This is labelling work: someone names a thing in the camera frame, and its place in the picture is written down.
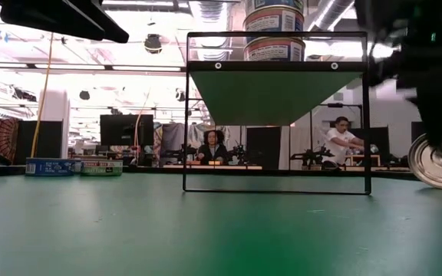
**white pillar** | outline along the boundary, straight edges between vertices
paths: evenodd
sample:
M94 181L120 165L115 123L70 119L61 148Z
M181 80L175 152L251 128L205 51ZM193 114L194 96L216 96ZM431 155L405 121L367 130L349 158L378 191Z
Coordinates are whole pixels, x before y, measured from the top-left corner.
M61 158L68 157L70 107L68 92L63 87L48 85L41 121L62 121Z

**stacked cans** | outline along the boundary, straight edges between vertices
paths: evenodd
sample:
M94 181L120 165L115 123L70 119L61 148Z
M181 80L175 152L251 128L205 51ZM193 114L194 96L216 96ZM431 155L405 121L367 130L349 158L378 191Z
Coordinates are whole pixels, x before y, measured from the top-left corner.
M27 176L120 176L122 160L27 158Z
M120 176L122 160L86 160L81 161L82 176Z
M246 0L245 31L303 31L302 0ZM303 61L301 38L246 38L246 61Z

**shelf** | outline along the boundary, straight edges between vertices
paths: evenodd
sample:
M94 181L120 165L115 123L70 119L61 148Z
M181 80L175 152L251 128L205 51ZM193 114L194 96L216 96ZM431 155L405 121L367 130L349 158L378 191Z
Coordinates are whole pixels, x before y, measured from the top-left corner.
M288 126L365 70L362 62L331 64L191 61L187 71L217 125Z

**can label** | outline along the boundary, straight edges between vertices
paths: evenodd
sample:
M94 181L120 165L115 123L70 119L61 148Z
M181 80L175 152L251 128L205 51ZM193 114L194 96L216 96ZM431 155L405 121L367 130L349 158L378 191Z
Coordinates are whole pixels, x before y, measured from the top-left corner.
M301 61L303 45L294 41L270 41L246 47L246 61Z
M282 11L280 15L263 15L246 24L246 31L294 31L296 16L294 12Z
M25 174L30 176L70 176L74 174L74 162L65 159L33 159L27 161Z
M265 8L247 16L245 31L302 31L303 15L290 8ZM249 43L257 37L247 37Z
M122 174L122 161L96 160L83 161L81 175L86 176L119 176Z
M122 161L83 161L82 167L120 167L122 168Z
M83 167L81 174L89 176L119 176L122 174L122 167Z
M302 0L246 0L245 11L249 15L259 8L266 8L273 5L281 5L290 8L297 9L303 13L303 1Z

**person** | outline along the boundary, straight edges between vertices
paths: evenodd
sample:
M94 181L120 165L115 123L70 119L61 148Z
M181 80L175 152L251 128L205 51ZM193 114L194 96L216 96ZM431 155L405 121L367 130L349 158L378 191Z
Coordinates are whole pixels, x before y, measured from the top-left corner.
M208 130L204 132L204 144L197 150L197 159L201 165L209 165L209 161L220 161L228 164L228 150L223 145L224 134L221 130Z
M364 149L364 141L348 132L349 120L346 117L339 117L335 120L335 127L327 132L325 148L330 150L334 156L324 156L323 163L332 163L333 166L345 163L345 154L348 149Z

